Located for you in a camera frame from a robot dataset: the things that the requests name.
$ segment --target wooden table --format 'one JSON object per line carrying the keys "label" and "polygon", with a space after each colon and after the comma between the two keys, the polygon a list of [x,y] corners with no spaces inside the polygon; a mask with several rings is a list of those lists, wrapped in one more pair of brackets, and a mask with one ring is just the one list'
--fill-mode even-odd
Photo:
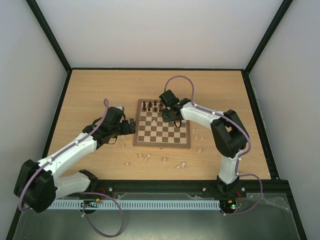
{"label": "wooden table", "polygon": [[[127,118],[135,118],[138,99],[158,99],[170,77],[184,75],[194,83],[194,101],[206,108],[235,110],[250,135],[251,152],[242,158],[239,173],[253,173],[270,179],[266,159],[251,111],[240,71],[204,70],[74,70],[63,101],[49,154],[74,140],[82,129],[105,111],[103,99],[110,106],[124,105]],[[182,98],[190,98],[191,86],[182,78],[170,82],[169,89]],[[220,170],[221,155],[211,130],[190,122],[191,148],[158,149],[133,147],[133,135],[120,138],[114,145],[104,145],[80,159],[64,175],[87,169],[99,179],[108,180],[213,180]],[[150,153],[148,161],[140,159]],[[186,163],[184,169],[177,165]]]}

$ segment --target white wall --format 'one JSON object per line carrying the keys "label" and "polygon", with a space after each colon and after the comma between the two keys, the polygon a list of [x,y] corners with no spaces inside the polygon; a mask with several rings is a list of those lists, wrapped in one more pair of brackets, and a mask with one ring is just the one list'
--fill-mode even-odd
{"label": "white wall", "polygon": [[282,0],[37,0],[72,67],[245,68]]}
{"label": "white wall", "polygon": [[41,157],[66,71],[26,1],[0,7],[0,239],[18,198],[21,164]]}
{"label": "white wall", "polygon": [[320,1],[295,0],[250,74],[282,179],[319,239]]}

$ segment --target chessboard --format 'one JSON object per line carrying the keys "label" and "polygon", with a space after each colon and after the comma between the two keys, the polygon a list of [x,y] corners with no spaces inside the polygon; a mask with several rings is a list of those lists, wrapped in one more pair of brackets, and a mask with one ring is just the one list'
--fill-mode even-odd
{"label": "chessboard", "polygon": [[180,127],[175,127],[174,122],[163,122],[162,108],[160,100],[138,100],[133,146],[190,149],[189,121],[182,120]]}

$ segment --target chessboard square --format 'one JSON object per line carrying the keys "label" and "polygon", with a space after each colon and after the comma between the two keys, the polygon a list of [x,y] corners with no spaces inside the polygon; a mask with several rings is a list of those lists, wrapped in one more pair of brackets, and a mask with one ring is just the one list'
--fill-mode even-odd
{"label": "chessboard square", "polygon": [[168,143],[173,144],[175,143],[175,138],[174,137],[168,137]]}
{"label": "chessboard square", "polygon": [[187,144],[187,138],[180,138],[181,144]]}
{"label": "chessboard square", "polygon": [[145,135],[145,131],[138,131],[138,136],[144,136]]}

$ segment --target robotic arm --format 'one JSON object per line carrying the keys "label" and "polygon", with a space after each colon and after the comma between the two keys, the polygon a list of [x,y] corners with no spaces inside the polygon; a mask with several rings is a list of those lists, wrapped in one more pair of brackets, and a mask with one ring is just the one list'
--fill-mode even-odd
{"label": "robotic arm", "polygon": [[165,91],[159,98],[166,107],[162,110],[164,122],[185,119],[211,129],[215,146],[222,154],[218,179],[225,186],[232,184],[238,178],[239,158],[248,142],[243,133],[226,120],[226,118],[232,120],[248,135],[237,113],[233,110],[227,112],[212,111],[197,104],[193,105],[188,98],[179,100],[171,90]]}
{"label": "robotic arm", "polygon": [[60,176],[79,159],[108,144],[111,139],[116,140],[119,135],[136,132],[134,119],[125,120],[124,110],[123,106],[110,107],[94,132],[96,123],[101,118],[86,126],[77,138],[54,154],[38,162],[26,161],[21,167],[14,194],[20,197],[30,178],[43,167],[26,189],[23,197],[23,201],[37,213],[44,211],[55,199],[63,196],[86,190],[94,192],[98,178],[87,170],[81,170],[72,176]]}

